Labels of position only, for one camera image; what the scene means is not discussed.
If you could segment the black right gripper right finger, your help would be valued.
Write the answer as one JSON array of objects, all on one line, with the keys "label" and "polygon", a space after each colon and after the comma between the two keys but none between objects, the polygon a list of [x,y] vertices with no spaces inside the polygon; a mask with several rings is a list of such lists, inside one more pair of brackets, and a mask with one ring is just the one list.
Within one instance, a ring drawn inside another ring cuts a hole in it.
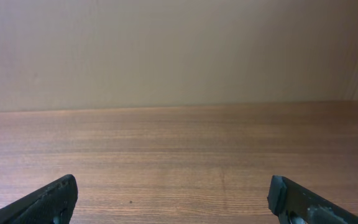
[{"label": "black right gripper right finger", "polygon": [[280,224],[358,224],[358,216],[279,175],[271,179],[268,209]]}]

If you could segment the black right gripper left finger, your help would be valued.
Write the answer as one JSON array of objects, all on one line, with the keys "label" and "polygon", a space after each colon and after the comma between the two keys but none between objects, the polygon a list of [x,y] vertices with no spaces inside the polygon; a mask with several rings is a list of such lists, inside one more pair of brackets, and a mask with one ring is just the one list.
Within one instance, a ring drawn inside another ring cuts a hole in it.
[{"label": "black right gripper left finger", "polygon": [[0,209],[0,224],[69,224],[78,187],[67,174]]}]

